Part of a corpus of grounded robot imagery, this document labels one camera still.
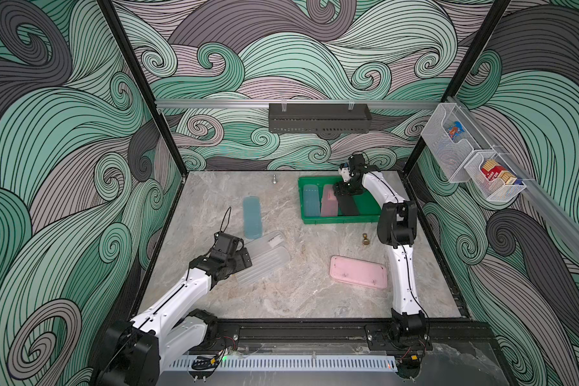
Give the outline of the black pencil case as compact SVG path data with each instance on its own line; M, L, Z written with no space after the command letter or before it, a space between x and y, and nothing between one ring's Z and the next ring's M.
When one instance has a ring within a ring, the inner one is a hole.
M358 216L360 211L355 203L353 195L348 193L338 192L335 194L337 197L339 210L343 216Z

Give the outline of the pink translucent pencil case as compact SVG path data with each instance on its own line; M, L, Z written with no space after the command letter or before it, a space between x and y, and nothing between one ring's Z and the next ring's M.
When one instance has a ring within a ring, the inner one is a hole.
M338 213L339 204L335 196L334 186L326 184L323 187L320 215L321 217L337 217Z

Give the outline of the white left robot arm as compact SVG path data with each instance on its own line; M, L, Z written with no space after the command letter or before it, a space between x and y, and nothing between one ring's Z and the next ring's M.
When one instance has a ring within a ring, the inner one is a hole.
M155 385L170 364L204 342L215 317L194 304L233 274L252 266L244 241L218 231L209 251L157 302L118 320L105 332L93 366L92 385Z

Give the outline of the teal ribbed pencil case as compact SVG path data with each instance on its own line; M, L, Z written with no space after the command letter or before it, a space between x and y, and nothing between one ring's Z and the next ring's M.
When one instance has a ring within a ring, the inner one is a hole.
M317 185L307 184L302 191L305 217L320 217L320 197Z

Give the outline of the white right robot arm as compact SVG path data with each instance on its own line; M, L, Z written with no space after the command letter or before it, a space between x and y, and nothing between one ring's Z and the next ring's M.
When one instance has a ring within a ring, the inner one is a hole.
M376 236L389 261L392 284L392 325L388 335L397 346L421 345L429 339L429 316L419 302L413 269L418 234L418 206L396 192L381 170L363 154L352 154L339 166L342 181L333 185L341 213L357 216L355 197L369 193L381 208Z

